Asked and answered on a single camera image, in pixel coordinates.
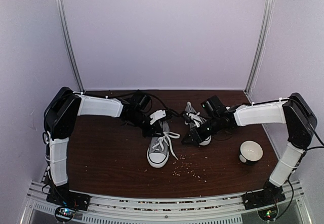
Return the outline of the grey sneaker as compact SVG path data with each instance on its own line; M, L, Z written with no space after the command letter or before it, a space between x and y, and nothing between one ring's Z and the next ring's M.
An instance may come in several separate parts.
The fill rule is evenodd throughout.
M160 123L163 130L160 137L153 137L147 149L147 160L151 167L162 168L165 166L171 154L176 160L179 160L174 152L172 140L180 138L180 134L170 131L169 124L166 121Z
M203 123L205 123L207 120L200 116L200 113L197 112L190 101L187 102L187 105L185 107L185 116L189 118L189 120L184 120L185 125L189 125L190 128L194 127L200 127Z

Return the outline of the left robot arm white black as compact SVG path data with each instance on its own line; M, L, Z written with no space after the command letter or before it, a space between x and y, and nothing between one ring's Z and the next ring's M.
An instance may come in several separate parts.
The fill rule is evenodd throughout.
M67 175L67 145L79 116L119 118L142 130L144 137L163 137L162 123L173 115L167 106L150 115L144 112L154 95L137 90L121 96L95 96L62 87L44 112L43 141L50 167L53 197L62 206L73 201Z

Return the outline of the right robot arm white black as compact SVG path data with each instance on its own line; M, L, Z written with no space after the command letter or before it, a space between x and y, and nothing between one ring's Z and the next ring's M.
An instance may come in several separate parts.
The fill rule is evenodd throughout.
M278 136L286 136L280 147L278 162L260 192L260 201L271 204L278 196L279 189L298 169L303 156L317 137L317 117L303 96L292 93L285 98L264 102L242 103L227 106L217 96L202 102L202 108L208 117L185 109L181 116L190 129L184 136L183 144L199 145L218 132L228 128L261 125L267 136L273 141L274 130Z

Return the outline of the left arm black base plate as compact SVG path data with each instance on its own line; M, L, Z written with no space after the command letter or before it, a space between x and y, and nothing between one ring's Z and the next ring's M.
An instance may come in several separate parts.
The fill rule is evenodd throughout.
M50 189L49 193L47 194L46 201L59 205L64 206L70 209L75 210L82 210L87 211L88 206L90 203L90 195L81 194L76 192L59 192L54 189Z

